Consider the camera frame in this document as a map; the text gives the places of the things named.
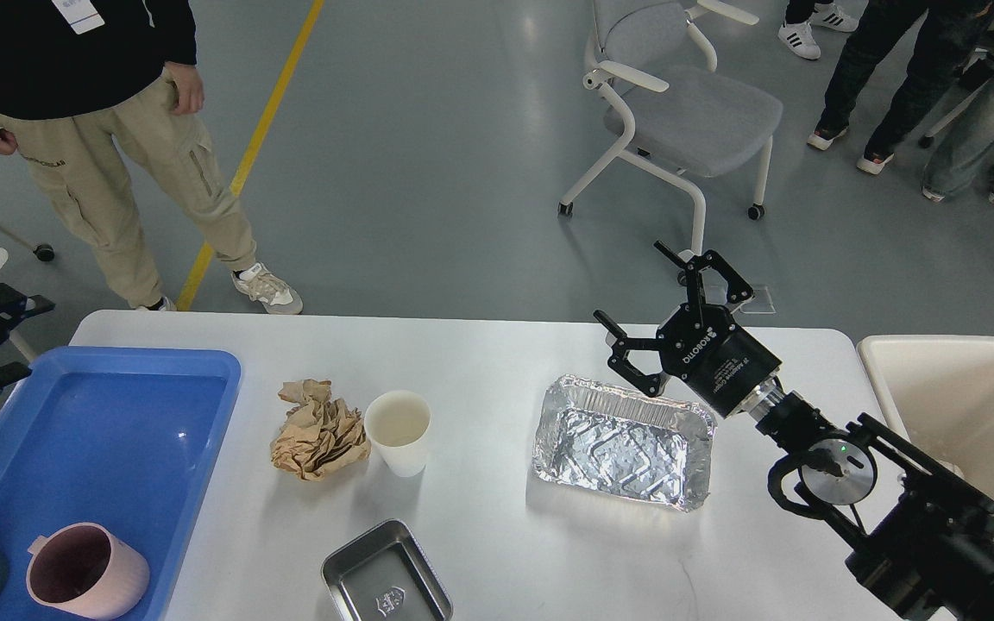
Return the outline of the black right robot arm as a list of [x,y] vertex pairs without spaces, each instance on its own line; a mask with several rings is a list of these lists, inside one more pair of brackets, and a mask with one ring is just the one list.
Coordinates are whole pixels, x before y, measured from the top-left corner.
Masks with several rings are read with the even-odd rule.
[[719,416],[750,414],[784,452],[768,472],[771,499],[845,540],[853,578],[899,618],[944,608],[994,620],[994,500],[875,417],[839,429],[785,390],[780,359],[735,322],[750,284],[714,250],[656,248],[678,266],[687,296],[651,337],[628,335],[597,310],[608,365],[650,398],[674,377]]

